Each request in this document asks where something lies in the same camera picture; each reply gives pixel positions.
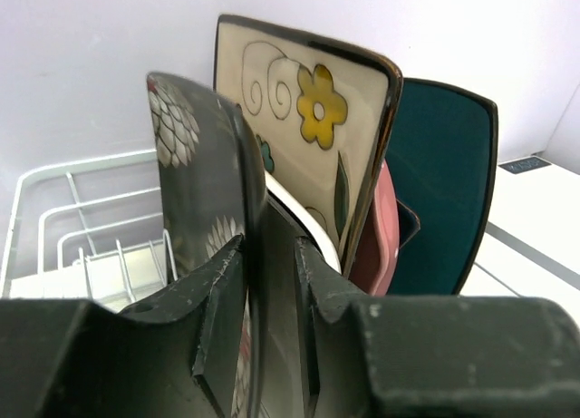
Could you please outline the black floral square plate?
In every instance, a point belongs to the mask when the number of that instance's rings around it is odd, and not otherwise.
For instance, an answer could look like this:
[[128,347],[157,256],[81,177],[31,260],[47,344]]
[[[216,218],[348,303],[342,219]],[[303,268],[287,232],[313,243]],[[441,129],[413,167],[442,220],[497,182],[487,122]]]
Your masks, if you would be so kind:
[[240,109],[170,73],[147,77],[167,287],[158,352],[201,396],[196,417],[301,417],[294,250],[299,222],[270,193]]

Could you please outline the dark blue leaf plate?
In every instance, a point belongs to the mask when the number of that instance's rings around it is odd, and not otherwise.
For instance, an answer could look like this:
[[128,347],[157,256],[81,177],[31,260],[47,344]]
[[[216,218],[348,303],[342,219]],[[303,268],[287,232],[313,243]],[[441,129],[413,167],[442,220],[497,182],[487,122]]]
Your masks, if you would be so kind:
[[396,201],[400,234],[398,256],[400,256],[402,248],[411,241],[421,229],[421,221],[416,212],[409,206],[404,204],[400,199],[396,199]]

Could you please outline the teal leaf-shaped plate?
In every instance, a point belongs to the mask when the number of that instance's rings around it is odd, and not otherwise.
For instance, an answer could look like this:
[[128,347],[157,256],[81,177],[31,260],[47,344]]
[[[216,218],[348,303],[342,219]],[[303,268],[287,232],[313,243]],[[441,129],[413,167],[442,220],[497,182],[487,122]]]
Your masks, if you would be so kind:
[[420,222],[401,245],[392,295],[457,295],[488,222],[498,107],[447,83],[407,78],[386,163],[397,199]]

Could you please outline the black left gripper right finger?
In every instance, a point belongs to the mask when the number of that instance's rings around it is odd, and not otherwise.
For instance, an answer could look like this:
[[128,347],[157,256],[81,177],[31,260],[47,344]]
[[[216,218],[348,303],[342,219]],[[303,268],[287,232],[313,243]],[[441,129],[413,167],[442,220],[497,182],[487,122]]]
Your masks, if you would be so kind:
[[543,298],[369,296],[294,248],[308,417],[576,417],[579,330]]

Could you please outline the cream floral square plate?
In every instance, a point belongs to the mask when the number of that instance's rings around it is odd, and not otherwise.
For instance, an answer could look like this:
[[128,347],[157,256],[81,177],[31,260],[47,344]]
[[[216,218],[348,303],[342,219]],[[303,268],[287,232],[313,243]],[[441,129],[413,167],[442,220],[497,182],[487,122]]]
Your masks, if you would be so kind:
[[242,15],[217,20],[214,86],[267,145],[272,176],[323,226],[348,274],[401,98],[387,56]]

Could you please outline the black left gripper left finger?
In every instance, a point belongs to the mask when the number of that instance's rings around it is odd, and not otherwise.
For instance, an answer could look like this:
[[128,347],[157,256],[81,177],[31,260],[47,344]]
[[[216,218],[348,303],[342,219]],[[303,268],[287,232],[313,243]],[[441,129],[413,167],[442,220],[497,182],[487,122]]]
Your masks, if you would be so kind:
[[86,299],[1,303],[4,417],[227,417],[244,240],[121,313]]

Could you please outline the white rectangular plate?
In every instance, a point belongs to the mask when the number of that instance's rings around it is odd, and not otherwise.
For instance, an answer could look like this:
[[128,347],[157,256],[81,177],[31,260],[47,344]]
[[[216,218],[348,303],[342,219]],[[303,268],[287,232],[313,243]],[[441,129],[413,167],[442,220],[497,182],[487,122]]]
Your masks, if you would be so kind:
[[264,172],[269,200],[275,210],[290,223],[299,236],[309,237],[324,261],[336,272],[341,265],[333,242],[318,221],[267,171]]

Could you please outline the pink polka dot plate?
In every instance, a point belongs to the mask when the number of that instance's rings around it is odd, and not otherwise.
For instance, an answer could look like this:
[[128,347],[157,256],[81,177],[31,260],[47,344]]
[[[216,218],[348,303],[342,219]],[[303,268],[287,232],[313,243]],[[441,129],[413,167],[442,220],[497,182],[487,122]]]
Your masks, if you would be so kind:
[[369,295],[384,296],[393,278],[399,246],[397,200],[392,177],[384,160],[359,240],[350,280]]

